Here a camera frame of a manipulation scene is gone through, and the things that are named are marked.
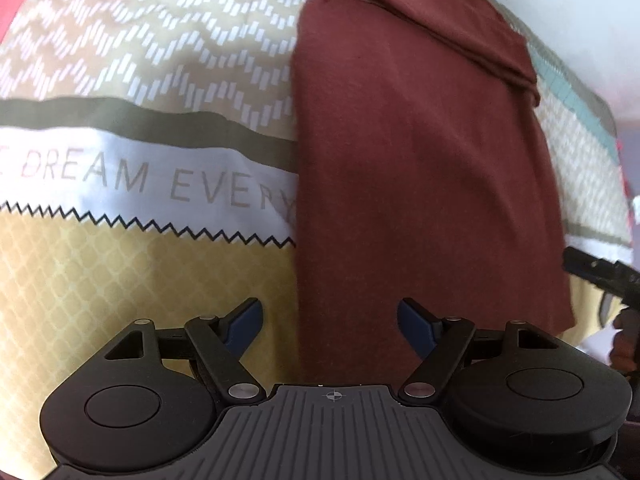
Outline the person's right hand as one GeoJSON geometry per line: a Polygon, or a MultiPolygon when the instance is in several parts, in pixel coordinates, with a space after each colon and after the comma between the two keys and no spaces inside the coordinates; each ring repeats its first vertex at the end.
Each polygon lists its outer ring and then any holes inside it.
{"type": "Polygon", "coordinates": [[[639,312],[627,308],[616,316],[613,327],[617,330],[613,338],[610,354],[611,366],[614,370],[630,374],[638,370],[634,359],[639,339],[639,312]]]}

